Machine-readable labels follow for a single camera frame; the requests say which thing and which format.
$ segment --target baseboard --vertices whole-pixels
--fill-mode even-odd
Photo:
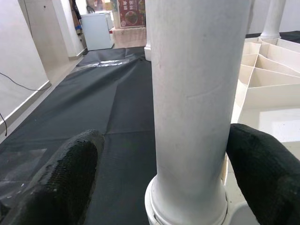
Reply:
[[[83,49],[81,52],[79,52],[76,56],[69,57],[69,60],[77,60],[77,59],[79,59],[86,49],[87,49],[87,48],[84,48],[84,49]]]
[[[48,87],[51,86],[50,81],[45,82],[37,91],[33,92],[25,101],[23,101],[15,110],[13,110],[8,116],[6,116],[5,122],[9,127],[22,113],[29,108],[37,99],[40,97]],[[0,121],[0,134],[5,132],[5,123],[3,120]]]

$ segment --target black cable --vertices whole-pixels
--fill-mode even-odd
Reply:
[[[27,87],[25,87],[25,86],[23,86],[23,85],[21,85],[21,84],[15,82],[15,81],[14,81],[13,79],[11,79],[9,76],[7,76],[7,75],[5,75],[5,74],[3,74],[3,73],[1,73],[1,72],[0,72],[0,74],[3,75],[4,77],[6,77],[7,79],[9,79],[10,81],[12,81],[14,84],[16,84],[16,85],[18,85],[18,86],[20,86],[20,87],[22,87],[22,88],[25,88],[25,89],[27,89],[27,90],[32,90],[32,91],[42,91],[42,90],[46,90],[46,89],[48,89],[48,88],[51,87],[51,85],[50,85],[49,87],[46,87],[46,88],[43,88],[43,89],[40,89],[40,90],[27,88]]]
[[[2,114],[0,113],[0,117],[3,119],[3,122],[5,124],[5,137],[8,135],[8,125],[6,124],[5,119],[3,118]]]
[[[11,82],[13,82],[14,84],[16,84],[16,85],[18,85],[18,86],[20,86],[20,87],[22,87],[22,88],[25,88],[25,89],[27,89],[27,90],[31,90],[31,91],[42,91],[42,90],[46,90],[46,89],[48,89],[48,88],[51,87],[51,84],[50,84],[49,87],[46,87],[46,88],[43,88],[43,89],[40,89],[40,90],[27,88],[27,87],[25,87],[25,86],[23,86],[23,85],[21,85],[21,84],[15,82],[15,81],[14,81],[13,79],[11,79],[9,76],[7,76],[7,75],[5,75],[5,74],[3,74],[3,73],[1,73],[1,72],[0,72],[0,74],[1,74],[2,76],[6,77],[7,79],[9,79],[9,80],[10,80]],[[8,125],[7,125],[6,121],[4,120],[3,116],[1,115],[1,113],[0,113],[0,117],[3,119],[3,122],[4,122],[4,124],[5,124],[5,136],[7,136],[7,135],[8,135]]]

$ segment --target white wall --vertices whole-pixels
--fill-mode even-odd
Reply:
[[[32,37],[46,72],[69,62],[52,0],[25,0]]]
[[[52,0],[56,16],[59,21],[60,31],[62,33],[67,53],[69,57],[79,55],[83,47],[81,37],[77,35],[69,0]]]
[[[248,34],[261,33],[267,18],[270,0],[253,0]],[[286,0],[280,32],[300,30],[300,0]]]
[[[0,0],[0,5],[0,72],[38,89],[48,78],[18,0]],[[32,93],[0,75],[1,114],[8,116]]]

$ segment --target white partition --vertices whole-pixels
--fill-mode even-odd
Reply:
[[[18,0],[0,0],[0,72],[31,89],[49,85]],[[10,124],[41,92],[26,90],[0,75],[0,113]],[[0,133],[4,123],[0,119]]]

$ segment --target white chest freezer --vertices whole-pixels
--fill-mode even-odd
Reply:
[[[85,14],[81,17],[82,29],[89,51],[113,46],[113,36],[109,33],[109,30],[113,28],[113,23],[109,12]]]

